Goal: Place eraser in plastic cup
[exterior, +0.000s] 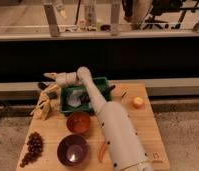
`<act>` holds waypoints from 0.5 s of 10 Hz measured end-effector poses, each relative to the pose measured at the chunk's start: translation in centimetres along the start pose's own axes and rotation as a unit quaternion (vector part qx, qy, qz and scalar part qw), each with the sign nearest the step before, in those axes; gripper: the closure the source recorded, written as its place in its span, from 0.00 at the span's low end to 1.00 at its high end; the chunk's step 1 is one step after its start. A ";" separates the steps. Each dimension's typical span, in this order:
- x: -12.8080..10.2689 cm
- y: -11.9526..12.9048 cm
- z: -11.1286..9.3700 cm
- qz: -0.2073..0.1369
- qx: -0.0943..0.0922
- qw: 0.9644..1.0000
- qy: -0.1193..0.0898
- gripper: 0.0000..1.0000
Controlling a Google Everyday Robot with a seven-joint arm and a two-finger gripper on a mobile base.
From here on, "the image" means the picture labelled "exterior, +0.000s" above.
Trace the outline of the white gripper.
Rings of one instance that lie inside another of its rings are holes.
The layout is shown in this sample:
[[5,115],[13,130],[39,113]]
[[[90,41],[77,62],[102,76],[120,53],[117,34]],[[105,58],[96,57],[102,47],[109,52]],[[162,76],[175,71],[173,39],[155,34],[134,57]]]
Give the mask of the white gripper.
[[71,85],[78,85],[80,83],[75,72],[71,73],[44,73],[43,74],[48,80],[55,81],[60,87],[68,87]]

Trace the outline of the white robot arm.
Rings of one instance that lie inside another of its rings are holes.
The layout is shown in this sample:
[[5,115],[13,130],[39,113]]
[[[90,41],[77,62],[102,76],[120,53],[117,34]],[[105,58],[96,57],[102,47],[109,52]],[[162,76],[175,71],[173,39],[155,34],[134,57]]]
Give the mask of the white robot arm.
[[71,73],[45,73],[59,87],[82,84],[101,125],[114,171],[154,171],[138,132],[126,109],[115,101],[107,102],[87,67]]

